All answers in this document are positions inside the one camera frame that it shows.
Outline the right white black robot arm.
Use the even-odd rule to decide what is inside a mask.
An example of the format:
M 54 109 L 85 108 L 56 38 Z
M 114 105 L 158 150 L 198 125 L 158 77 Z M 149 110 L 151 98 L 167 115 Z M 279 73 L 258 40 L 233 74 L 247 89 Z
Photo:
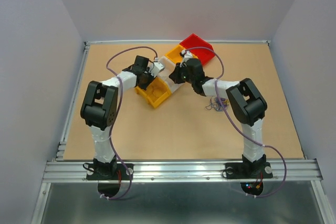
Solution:
M 177 63 L 169 78 L 175 84 L 189 83 L 195 93 L 217 96 L 229 101 L 235 118 L 241 123 L 237 131 L 244 138 L 241 162 L 225 163 L 223 176 L 227 179 L 272 178 L 272 169 L 264 152 L 262 124 L 267 103 L 253 81 L 221 81 L 207 77 L 198 59 Z

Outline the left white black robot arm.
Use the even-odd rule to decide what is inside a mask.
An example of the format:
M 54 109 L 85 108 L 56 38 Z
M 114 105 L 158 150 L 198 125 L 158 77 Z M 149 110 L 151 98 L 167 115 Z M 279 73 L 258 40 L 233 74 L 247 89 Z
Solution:
M 125 91 L 140 87 L 146 89 L 164 66 L 155 57 L 153 61 L 136 56 L 129 67 L 106 81 L 90 81 L 80 109 L 80 116 L 89 126 L 94 141 L 94 158 L 91 167 L 85 169 L 91 175 L 106 179 L 117 172 L 117 156 L 111 146 L 111 130 L 119 113 Z

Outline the white plastic bin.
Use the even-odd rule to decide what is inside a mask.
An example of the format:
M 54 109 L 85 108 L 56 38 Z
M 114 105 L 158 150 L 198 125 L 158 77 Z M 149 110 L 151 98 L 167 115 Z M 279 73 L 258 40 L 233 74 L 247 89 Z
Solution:
M 174 93 L 182 86 L 182 84 L 174 83 L 174 81 L 169 77 L 175 69 L 175 64 L 166 56 L 159 58 L 159 62 L 164 66 L 164 69 L 158 74 L 158 77 L 167 84 L 171 93 Z

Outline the near yellow plastic bin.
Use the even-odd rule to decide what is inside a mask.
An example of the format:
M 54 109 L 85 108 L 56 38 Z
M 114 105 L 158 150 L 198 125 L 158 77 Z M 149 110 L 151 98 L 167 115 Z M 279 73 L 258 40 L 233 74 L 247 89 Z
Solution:
M 140 87 L 135 87 L 134 89 L 136 94 L 142 96 L 154 109 L 158 108 L 172 95 L 169 86 L 160 77 L 156 77 L 146 90 Z

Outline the yellow plastic bin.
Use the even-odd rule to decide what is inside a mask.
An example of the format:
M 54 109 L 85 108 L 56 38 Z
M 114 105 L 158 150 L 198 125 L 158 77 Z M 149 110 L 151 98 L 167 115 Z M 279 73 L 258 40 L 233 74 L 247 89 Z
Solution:
M 177 45 L 173 49 L 171 49 L 169 52 L 167 52 L 165 56 L 167 57 L 167 59 L 172 61 L 174 64 L 180 63 L 183 59 L 183 57 L 181 56 L 181 52 L 183 50 L 186 50 L 186 49 L 181 45 Z
M 134 89 L 136 94 L 142 96 L 154 109 L 158 108 L 172 95 L 169 86 L 160 77 L 156 77 L 146 90 L 140 87 L 135 87 Z

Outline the far yellow plastic bin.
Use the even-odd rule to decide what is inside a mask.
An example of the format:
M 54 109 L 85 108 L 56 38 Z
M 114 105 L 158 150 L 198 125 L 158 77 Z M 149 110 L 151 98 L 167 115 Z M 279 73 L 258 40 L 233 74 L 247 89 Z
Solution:
M 174 64 L 180 63 L 183 59 L 183 57 L 181 56 L 181 52 L 183 50 L 186 50 L 186 49 L 181 45 L 177 45 L 173 49 L 171 49 L 169 52 L 167 52 L 165 56 L 167 57 L 167 59 L 172 61 Z

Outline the red plastic bin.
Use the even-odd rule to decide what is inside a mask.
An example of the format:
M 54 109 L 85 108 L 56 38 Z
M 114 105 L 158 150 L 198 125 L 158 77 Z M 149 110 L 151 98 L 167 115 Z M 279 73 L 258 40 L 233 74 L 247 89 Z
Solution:
M 180 42 L 180 45 L 194 54 L 202 66 L 208 64 L 214 57 L 213 47 L 196 34 L 191 34 Z

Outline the grey metal front panel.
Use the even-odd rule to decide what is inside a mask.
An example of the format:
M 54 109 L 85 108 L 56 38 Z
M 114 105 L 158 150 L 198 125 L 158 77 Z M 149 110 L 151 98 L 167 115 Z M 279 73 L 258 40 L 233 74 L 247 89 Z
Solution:
M 135 184 L 125 198 L 99 197 L 95 184 L 52 184 L 38 223 L 324 223 L 310 182 L 287 182 L 251 198 L 236 183 Z

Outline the aluminium back rail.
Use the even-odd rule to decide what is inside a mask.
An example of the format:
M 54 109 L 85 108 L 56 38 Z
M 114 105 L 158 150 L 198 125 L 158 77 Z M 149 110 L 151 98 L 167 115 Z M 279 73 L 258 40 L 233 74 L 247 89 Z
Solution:
M 209 44 L 266 44 L 269 45 L 269 40 L 208 40 Z M 85 41 L 85 45 L 113 45 L 113 44 L 179 44 L 179 40 L 173 39 L 148 39 L 148 40 L 97 40 Z

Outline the aluminium rail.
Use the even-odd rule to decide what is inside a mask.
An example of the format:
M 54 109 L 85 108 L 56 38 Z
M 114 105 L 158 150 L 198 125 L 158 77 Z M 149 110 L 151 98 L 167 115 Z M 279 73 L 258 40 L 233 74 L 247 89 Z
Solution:
M 269 45 L 269 40 L 208 40 L 209 44 L 266 44 Z M 113 44 L 179 44 L 179 40 L 173 39 L 148 39 L 148 40 L 97 40 L 85 41 L 85 45 L 113 45 Z
M 64 160 L 64 152 L 65 152 L 66 144 L 68 141 L 68 134 L 69 134 L 69 130 L 70 130 L 71 123 L 72 123 L 73 113 L 76 107 L 76 100 L 77 100 L 77 96 L 78 96 L 78 92 L 80 88 L 81 79 L 83 76 L 83 72 L 85 69 L 85 65 L 86 65 L 86 61 L 87 61 L 87 57 L 88 57 L 88 53 L 90 49 L 90 45 L 87 41 L 85 41 L 83 44 L 84 44 L 84 49 L 83 49 L 83 54 L 82 54 L 82 58 L 81 58 L 80 66 L 79 66 L 79 72 L 78 72 L 76 82 L 75 82 L 75 88 L 72 94 L 72 98 L 70 100 L 70 106 L 69 106 L 68 114 L 66 117 L 65 125 L 64 125 L 61 137 L 60 137 L 60 141 L 58 143 L 56 156 L 52 160 L 53 162 L 60 162 Z
M 252 182 L 253 179 L 227 179 L 222 176 L 227 160 L 214 161 L 132 161 L 134 183 L 214 183 Z M 286 160 L 286 181 L 323 180 L 318 162 L 309 159 Z M 48 162 L 44 183 L 117 183 L 117 179 L 88 180 L 82 162 Z

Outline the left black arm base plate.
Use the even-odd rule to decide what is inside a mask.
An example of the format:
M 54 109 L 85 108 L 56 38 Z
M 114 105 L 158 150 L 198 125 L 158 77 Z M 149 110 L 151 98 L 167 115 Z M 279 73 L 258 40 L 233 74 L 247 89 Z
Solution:
M 97 167 L 93 163 L 84 163 L 83 168 L 86 170 L 86 180 L 130 180 L 129 172 L 133 173 L 133 164 L 128 164 L 128 170 L 121 163 L 114 163 L 113 166 Z

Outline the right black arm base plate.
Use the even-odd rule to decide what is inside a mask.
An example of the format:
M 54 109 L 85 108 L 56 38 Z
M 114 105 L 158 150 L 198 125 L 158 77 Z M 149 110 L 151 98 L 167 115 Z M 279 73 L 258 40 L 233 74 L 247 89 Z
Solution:
M 227 179 L 273 178 L 269 162 L 257 166 L 247 163 L 225 163 L 224 166 L 222 177 Z

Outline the aluminium left side rail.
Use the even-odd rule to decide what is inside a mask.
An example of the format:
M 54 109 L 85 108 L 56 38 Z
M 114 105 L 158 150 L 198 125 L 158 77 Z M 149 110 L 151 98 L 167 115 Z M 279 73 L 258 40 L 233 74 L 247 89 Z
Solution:
M 72 123 L 73 113 L 76 107 L 76 100 L 77 100 L 77 96 L 78 96 L 78 92 L 80 88 L 81 79 L 83 76 L 83 72 L 85 69 L 85 65 L 86 65 L 86 61 L 87 61 L 87 57 L 88 57 L 88 53 L 90 49 L 90 45 L 87 41 L 85 41 L 83 44 L 84 44 L 84 49 L 83 49 L 83 54 L 82 54 L 82 58 L 81 58 L 80 66 L 79 66 L 79 72 L 78 72 L 76 82 L 75 82 L 75 88 L 72 94 L 72 98 L 70 100 L 70 106 L 69 106 L 68 114 L 66 117 L 65 125 L 64 125 L 61 137 L 60 137 L 60 141 L 58 143 L 56 156 L 52 160 L 53 162 L 60 162 L 64 160 L 64 152 L 65 152 L 66 144 L 68 141 L 68 134 L 69 134 L 69 130 L 70 130 L 71 123 Z

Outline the aluminium front rail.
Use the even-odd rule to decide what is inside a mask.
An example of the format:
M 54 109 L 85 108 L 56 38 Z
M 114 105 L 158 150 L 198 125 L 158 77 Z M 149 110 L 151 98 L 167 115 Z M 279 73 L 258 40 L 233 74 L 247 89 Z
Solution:
M 253 179 L 227 179 L 222 176 L 227 160 L 214 161 L 132 161 L 134 183 L 214 183 L 252 182 Z M 309 159 L 286 160 L 286 181 L 323 180 L 318 162 Z M 117 179 L 88 180 L 82 162 L 48 162 L 44 183 L 117 183 Z

